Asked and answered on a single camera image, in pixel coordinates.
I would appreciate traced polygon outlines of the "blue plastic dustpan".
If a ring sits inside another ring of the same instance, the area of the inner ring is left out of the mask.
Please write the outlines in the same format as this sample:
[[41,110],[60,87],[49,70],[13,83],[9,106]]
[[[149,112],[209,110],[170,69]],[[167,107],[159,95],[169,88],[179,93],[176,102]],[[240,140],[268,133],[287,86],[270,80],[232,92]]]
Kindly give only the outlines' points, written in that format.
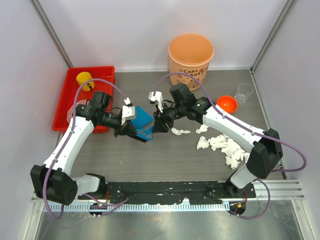
[[137,129],[144,128],[146,125],[148,125],[154,120],[154,118],[140,106],[136,106],[135,111],[136,118],[132,119],[131,122]]

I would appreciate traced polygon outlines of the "blue hand brush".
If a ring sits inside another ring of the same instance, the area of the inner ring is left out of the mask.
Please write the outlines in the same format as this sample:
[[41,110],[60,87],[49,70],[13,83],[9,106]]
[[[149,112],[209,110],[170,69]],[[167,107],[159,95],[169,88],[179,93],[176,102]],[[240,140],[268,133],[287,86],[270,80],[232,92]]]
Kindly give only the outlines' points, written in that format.
[[136,135],[146,139],[147,142],[151,141],[154,138],[152,133],[152,127],[148,129],[142,129],[142,128],[136,129]]

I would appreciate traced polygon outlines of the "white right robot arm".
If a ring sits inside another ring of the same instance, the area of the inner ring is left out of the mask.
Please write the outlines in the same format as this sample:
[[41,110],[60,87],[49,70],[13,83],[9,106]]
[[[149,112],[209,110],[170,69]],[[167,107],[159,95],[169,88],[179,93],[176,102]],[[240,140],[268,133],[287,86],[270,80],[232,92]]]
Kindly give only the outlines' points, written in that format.
[[266,179],[283,157],[279,133],[253,127],[210,103],[207,97],[196,98],[186,84],[179,83],[169,90],[173,103],[165,104],[162,93],[150,92],[148,100],[156,106],[153,133],[167,133],[174,121],[183,117],[204,124],[229,136],[250,153],[247,163],[226,181],[226,193],[233,198],[243,193],[253,180]]

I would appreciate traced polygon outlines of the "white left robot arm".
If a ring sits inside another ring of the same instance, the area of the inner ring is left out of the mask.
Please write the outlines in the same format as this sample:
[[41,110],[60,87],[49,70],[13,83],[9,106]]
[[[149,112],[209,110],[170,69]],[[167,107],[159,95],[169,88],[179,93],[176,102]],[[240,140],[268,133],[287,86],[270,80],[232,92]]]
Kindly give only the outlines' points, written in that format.
[[43,165],[34,165],[30,171],[37,197],[65,206],[83,194],[100,200],[107,192],[106,179],[102,175],[88,173],[71,178],[74,161],[88,136],[96,126],[114,130],[114,136],[129,136],[147,142],[132,124],[136,116],[133,105],[123,106],[119,114],[108,112],[111,95],[96,91],[92,99],[74,107],[69,127],[49,158]]

